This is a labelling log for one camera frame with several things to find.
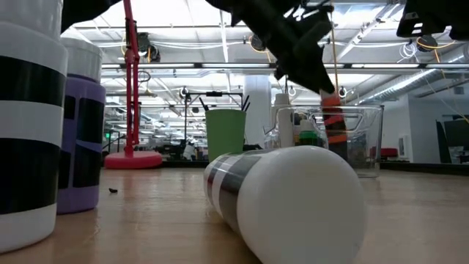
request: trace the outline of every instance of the wall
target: wall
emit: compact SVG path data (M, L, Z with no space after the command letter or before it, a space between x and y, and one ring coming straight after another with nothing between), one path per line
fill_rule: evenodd
M381 147L399 149L399 137L407 136L407 159L413 162L412 135L410 130L409 99L401 96L397 101L384 102L383 138Z
M458 99L457 106L453 100L445 100L453 109L458 108L462 114L469 114L469 100ZM455 114L441 100L416 99L409 100L410 127L412 137L413 162L440 163L440 151L436 120L442 122L443 115Z

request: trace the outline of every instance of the wooden table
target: wooden table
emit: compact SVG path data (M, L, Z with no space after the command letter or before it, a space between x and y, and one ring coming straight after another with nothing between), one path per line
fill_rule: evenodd
M469 177L383 172L362 184L369 223L356 264L468 263ZM59 216L51 237L0 263L259 261L207 203L201 169L160 169L103 171L97 210Z

